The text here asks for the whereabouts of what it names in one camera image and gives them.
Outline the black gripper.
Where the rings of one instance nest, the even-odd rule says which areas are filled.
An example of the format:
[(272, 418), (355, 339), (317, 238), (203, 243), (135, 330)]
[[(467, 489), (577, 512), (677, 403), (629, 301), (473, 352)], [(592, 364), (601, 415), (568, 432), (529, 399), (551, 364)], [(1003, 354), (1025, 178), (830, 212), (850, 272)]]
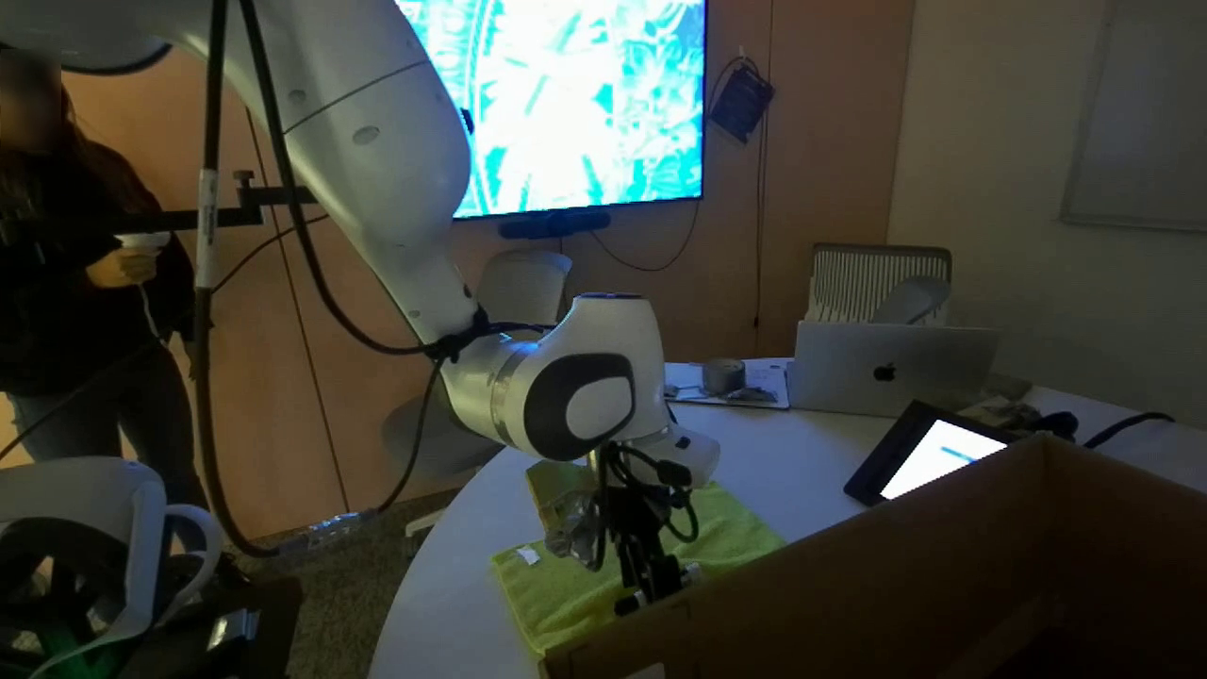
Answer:
[(659, 533), (666, 516), (649, 502), (604, 507), (604, 539), (615, 549), (621, 594), (615, 615), (626, 620), (639, 608), (677, 595), (688, 586), (688, 571), (665, 551)]

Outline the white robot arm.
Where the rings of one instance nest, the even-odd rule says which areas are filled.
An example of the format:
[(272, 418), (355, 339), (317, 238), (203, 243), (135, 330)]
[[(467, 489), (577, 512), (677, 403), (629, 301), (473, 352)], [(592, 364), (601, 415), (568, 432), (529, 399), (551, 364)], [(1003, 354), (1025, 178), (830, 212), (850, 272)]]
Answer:
[(0, 0), (0, 38), (87, 76), (172, 51), (213, 59), (272, 134), (291, 199), (317, 199), (443, 368), (464, 432), (596, 463), (581, 559), (658, 604), (688, 586), (666, 512), (688, 502), (665, 339), (640, 296), (581, 296), (545, 336), (489, 320), (449, 261), (473, 183), (467, 122), (397, 0)]

